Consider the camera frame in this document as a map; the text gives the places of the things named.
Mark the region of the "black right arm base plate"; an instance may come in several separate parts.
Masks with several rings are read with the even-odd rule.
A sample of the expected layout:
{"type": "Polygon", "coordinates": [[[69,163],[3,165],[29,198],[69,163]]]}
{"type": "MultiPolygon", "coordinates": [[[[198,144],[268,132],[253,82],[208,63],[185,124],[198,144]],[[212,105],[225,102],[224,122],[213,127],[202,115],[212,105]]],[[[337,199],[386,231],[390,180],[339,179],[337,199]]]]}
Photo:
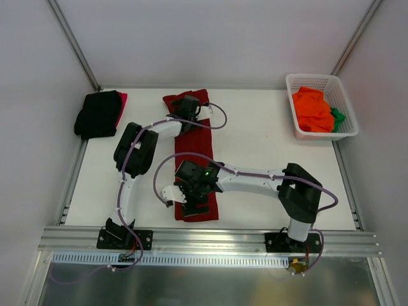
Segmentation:
{"type": "Polygon", "coordinates": [[[321,237],[318,233],[309,233],[306,241],[290,239],[286,232],[264,234],[265,248],[268,253],[312,253],[322,250],[321,237]]]}

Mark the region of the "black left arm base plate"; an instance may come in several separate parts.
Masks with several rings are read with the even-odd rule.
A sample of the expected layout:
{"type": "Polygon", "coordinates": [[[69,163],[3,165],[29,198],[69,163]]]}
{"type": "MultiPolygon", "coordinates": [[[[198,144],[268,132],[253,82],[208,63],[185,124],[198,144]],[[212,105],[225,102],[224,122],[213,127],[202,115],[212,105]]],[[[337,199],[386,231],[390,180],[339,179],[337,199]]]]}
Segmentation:
{"type": "Polygon", "coordinates": [[[130,233],[126,228],[118,232],[109,232],[106,228],[99,231],[96,242],[97,249],[130,251],[132,248],[150,251],[152,248],[153,231],[138,230],[130,233]]]}

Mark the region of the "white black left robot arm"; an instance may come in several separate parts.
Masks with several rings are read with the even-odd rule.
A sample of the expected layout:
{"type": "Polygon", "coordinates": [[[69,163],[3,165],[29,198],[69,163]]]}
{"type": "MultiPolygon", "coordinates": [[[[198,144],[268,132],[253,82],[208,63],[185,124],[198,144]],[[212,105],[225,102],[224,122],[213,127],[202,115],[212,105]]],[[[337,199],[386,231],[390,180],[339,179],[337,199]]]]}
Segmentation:
{"type": "Polygon", "coordinates": [[[118,248],[132,244],[136,190],[152,165],[157,144],[201,128],[201,122],[212,115],[211,110],[202,109],[208,107],[209,104],[203,105],[188,94],[170,103],[170,113],[165,119],[146,127],[134,122],[126,126],[113,155],[120,173],[117,202],[105,224],[107,235],[118,248]]]}

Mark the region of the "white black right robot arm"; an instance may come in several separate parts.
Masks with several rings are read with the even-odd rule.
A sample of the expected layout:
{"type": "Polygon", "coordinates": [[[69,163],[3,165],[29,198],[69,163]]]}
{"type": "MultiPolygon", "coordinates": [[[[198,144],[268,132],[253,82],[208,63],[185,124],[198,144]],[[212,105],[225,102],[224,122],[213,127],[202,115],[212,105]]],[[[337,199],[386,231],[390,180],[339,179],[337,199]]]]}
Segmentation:
{"type": "Polygon", "coordinates": [[[283,169],[255,170],[218,162],[200,166],[185,160],[177,168],[175,177],[188,208],[214,193],[245,192],[277,198],[289,216],[286,247],[300,252],[307,246],[323,186],[300,165],[288,163],[283,169]]]}

